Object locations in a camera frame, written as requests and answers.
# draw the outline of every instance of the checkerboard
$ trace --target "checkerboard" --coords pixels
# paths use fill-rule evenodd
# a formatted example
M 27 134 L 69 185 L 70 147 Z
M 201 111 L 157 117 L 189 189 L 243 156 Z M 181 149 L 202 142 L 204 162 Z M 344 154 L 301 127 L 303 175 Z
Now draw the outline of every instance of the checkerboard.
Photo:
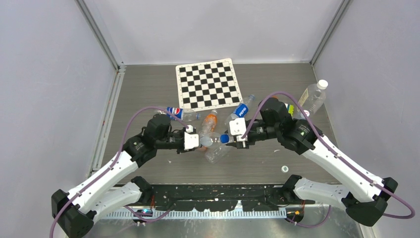
M 242 100 L 231 59 L 178 65 L 176 79 L 180 108 L 204 111 Z

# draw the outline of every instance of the white wall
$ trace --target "white wall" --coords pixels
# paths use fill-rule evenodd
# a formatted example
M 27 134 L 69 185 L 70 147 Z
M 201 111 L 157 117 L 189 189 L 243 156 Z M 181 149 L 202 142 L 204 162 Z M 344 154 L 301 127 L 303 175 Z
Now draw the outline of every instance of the white wall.
M 0 32 L 0 237 L 45 238 L 52 193 L 86 178 L 115 72 L 75 1 L 0 1 Z
M 353 1 L 315 70 L 329 82 L 326 108 L 340 149 L 420 212 L 420 1 Z M 390 199 L 388 213 L 408 210 Z M 379 238 L 419 237 L 420 216 L 383 217 Z
M 340 0 L 86 0 L 125 64 L 309 61 Z

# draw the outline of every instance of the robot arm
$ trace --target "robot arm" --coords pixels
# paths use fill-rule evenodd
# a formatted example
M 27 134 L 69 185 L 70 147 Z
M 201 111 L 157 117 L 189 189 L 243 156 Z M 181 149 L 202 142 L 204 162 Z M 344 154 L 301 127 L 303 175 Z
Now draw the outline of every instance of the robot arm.
M 116 164 L 96 183 L 80 194 L 64 211 L 58 223 L 70 237 L 84 236 L 102 216 L 124 205 L 147 202 L 152 195 L 152 187 L 141 177 L 136 177 L 124 187 L 108 192 L 117 182 L 137 170 L 156 156 L 158 149 L 176 149 L 184 153 L 200 146 L 196 130 L 190 125 L 182 130 L 171 131 L 170 119 L 166 115 L 155 115 L 143 127 L 142 132 L 127 140 Z M 106 165 L 78 186 L 64 192 L 59 189 L 52 195 L 52 216 L 81 188 L 110 168 L 114 156 Z
M 276 98 L 266 101 L 260 110 L 262 120 L 256 120 L 250 132 L 242 139 L 246 127 L 250 123 L 244 118 L 238 118 L 229 123 L 229 133 L 234 136 L 234 142 L 228 145 L 238 149 L 249 148 L 256 141 L 277 139 L 286 149 L 295 151 L 323 167 L 342 185 L 329 185 L 310 181 L 300 176 L 291 176 L 283 186 L 290 197 L 302 200 L 314 200 L 338 207 L 347 212 L 357 222 L 373 226 L 383 215 L 389 195 L 373 184 L 369 184 L 356 172 L 347 167 L 321 144 L 308 122 L 304 119 L 292 119 L 284 103 Z M 340 150 L 336 149 L 327 136 L 323 140 L 334 148 L 343 158 L 359 171 L 369 176 L 375 183 L 394 192 L 398 186 L 392 178 L 382 179 L 365 170 Z

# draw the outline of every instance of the purple cable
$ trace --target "purple cable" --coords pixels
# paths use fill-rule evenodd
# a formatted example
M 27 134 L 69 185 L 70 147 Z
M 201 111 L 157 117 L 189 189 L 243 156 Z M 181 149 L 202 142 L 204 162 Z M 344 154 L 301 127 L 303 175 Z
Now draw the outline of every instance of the purple cable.
M 163 217 L 165 217 L 166 215 L 168 215 L 168 213 L 170 212 L 170 210 L 167 210 L 166 212 L 164 212 L 162 215 L 160 215 L 160 216 L 158 216 L 157 218 L 154 218 L 154 219 L 146 219 L 146 218 L 143 218 L 143 217 L 141 217 L 139 214 L 137 214 L 137 212 L 135 212 L 133 209 L 131 209 L 130 207 L 128 207 L 128 206 L 124 206 L 128 211 L 130 211 L 131 213 L 133 213 L 133 215 L 134 216 L 136 216 L 138 219 L 140 219 L 140 220 L 142 220 L 142 221 L 144 221 L 144 222 L 147 222 L 147 223 L 151 223 L 151 222 L 157 222 L 157 221 L 159 221 L 160 219 L 162 219 Z
M 328 216 L 329 216 L 329 213 L 331 212 L 331 210 L 332 210 L 332 207 L 331 207 L 331 205 L 328 207 L 328 212 L 327 212 L 327 215 L 325 215 L 325 218 L 324 218 L 324 220 L 322 221 L 322 222 L 320 222 L 319 224 L 316 224 L 316 225 L 304 225 L 304 224 L 300 224 L 300 223 L 296 223 L 296 225 L 297 226 L 299 226 L 299 227 L 305 227 L 305 228 L 315 228 L 315 227 L 319 227 L 319 226 L 321 226 L 321 225 L 323 225 L 326 221 L 327 221 L 327 218 L 328 218 Z M 295 221 L 293 221 L 295 219 L 295 216 L 293 216 L 293 218 L 292 219 L 289 219 L 289 218 L 286 218 L 286 220 L 287 221 L 289 221 L 290 223 L 295 223 Z
M 166 109 L 162 109 L 162 108 L 159 108 L 159 107 L 155 107 L 155 106 L 149 106 L 149 107 L 145 107 L 145 108 L 142 108 L 142 109 L 140 109 L 140 110 L 138 110 L 132 117 L 131 117 L 131 119 L 130 119 L 130 121 L 128 122 L 128 124 L 127 124 L 127 127 L 125 128 L 125 131 L 124 131 L 124 135 L 122 136 L 122 140 L 121 140 L 121 144 L 120 144 L 120 146 L 119 146 L 119 150 L 118 150 L 118 152 L 117 152 L 117 155 L 116 155 L 116 157 L 115 157 L 115 160 L 112 162 L 112 164 L 105 170 L 105 171 L 103 171 L 100 175 L 98 175 L 98 177 L 96 177 L 94 180 L 92 180 L 90 183 L 88 183 L 86 186 L 84 186 L 83 188 L 81 188 L 80 190 L 79 190 L 79 192 L 78 193 L 76 193 L 72 198 L 70 198 L 70 200 L 60 209 L 60 211 L 57 213 L 57 215 L 55 216 L 55 218 L 54 218 L 54 221 L 52 222 L 52 225 L 51 225 L 51 228 L 50 228 L 50 238 L 53 238 L 53 235 L 54 235 L 54 228 L 55 228 L 55 225 L 57 224 L 57 222 L 58 222 L 58 219 L 60 218 L 60 216 L 63 214 L 63 212 L 65 211 L 65 209 L 78 197 L 78 196 L 81 196 L 82 195 L 82 192 L 84 192 L 84 191 L 86 191 L 90 186 L 92 186 L 94 183 L 96 183 L 99 179 L 101 179 L 106 173 L 108 173 L 108 171 L 110 171 L 111 169 L 110 168 L 112 168 L 112 167 L 114 167 L 114 165 L 117 163 L 117 161 L 118 161 L 118 159 L 119 159 L 119 156 L 121 155 L 121 151 L 122 151 L 122 147 L 123 147 L 123 145 L 124 145 L 124 142 L 125 142 L 125 137 L 127 136 L 127 132 L 128 132 L 128 129 L 130 128 L 130 126 L 131 126 L 131 123 L 134 121 L 134 119 L 141 113 L 141 112 L 143 112 L 144 110 L 147 110 L 147 109 L 157 109 L 157 110 L 160 110 L 160 111 L 164 111 L 165 113 L 167 113 L 167 114 L 169 114 L 170 116 L 172 116 L 173 118 L 175 118 L 175 120 L 177 120 L 179 123 L 181 123 L 184 127 L 188 127 L 188 125 L 185 123 L 185 122 L 183 122 L 181 119 L 179 119 L 179 118 L 177 118 L 174 114 L 172 114 L 171 112 L 169 112 L 168 110 L 166 110 Z
M 245 134 L 242 136 L 242 138 L 245 138 L 245 136 L 247 136 L 248 132 L 251 130 L 251 126 L 255 121 L 255 118 L 257 118 L 258 112 L 260 111 L 260 109 L 263 107 L 264 103 L 271 98 L 272 96 L 276 95 L 276 94 L 281 94 L 281 95 L 285 95 L 288 98 L 290 98 L 293 103 L 298 107 L 298 109 L 303 112 L 304 110 L 302 109 L 302 107 L 299 105 L 298 101 L 289 93 L 286 92 L 282 92 L 282 91 L 277 91 L 274 93 L 269 94 L 266 98 L 264 98 L 260 104 L 258 105 L 257 111 L 255 112 L 254 116 L 252 117 L 247 130 L 245 131 Z M 316 137 L 318 138 L 318 140 L 334 155 L 337 156 L 338 153 L 331 148 L 320 136 L 320 134 L 318 133 L 318 131 L 316 130 L 314 124 L 312 123 L 311 119 L 309 119 L 309 117 L 306 115 L 306 113 L 302 113 L 302 115 L 305 117 L 305 119 L 308 121 L 309 126 L 312 128 L 312 130 L 314 131 L 314 134 L 316 135 Z M 377 183 L 373 183 L 373 180 L 371 180 L 368 176 L 366 176 L 365 174 L 363 174 L 362 172 L 360 172 L 358 169 L 356 169 L 353 165 L 351 165 L 347 160 L 345 160 L 343 157 L 341 156 L 337 156 L 338 159 L 343 162 L 345 165 L 347 165 L 350 169 L 352 169 L 354 172 L 356 172 L 358 175 L 360 175 L 362 178 L 364 178 L 366 181 L 368 181 L 370 184 L 374 184 L 375 187 L 381 189 L 382 191 L 384 191 L 385 193 L 387 193 L 388 195 L 392 196 L 393 198 L 395 198 L 397 201 L 401 202 L 402 204 L 404 204 L 404 206 L 406 206 L 411 214 L 406 215 L 406 216 L 399 216 L 399 215 L 393 215 L 393 214 L 387 214 L 384 213 L 383 215 L 385 217 L 391 217 L 391 218 L 396 218 L 396 219 L 410 219 L 413 218 L 416 215 L 416 211 L 414 210 L 414 208 L 408 204 L 408 202 L 404 201 L 402 198 L 400 198 L 399 196 L 397 196 L 396 194 L 392 193 L 391 191 L 387 190 L 386 188 L 378 185 Z

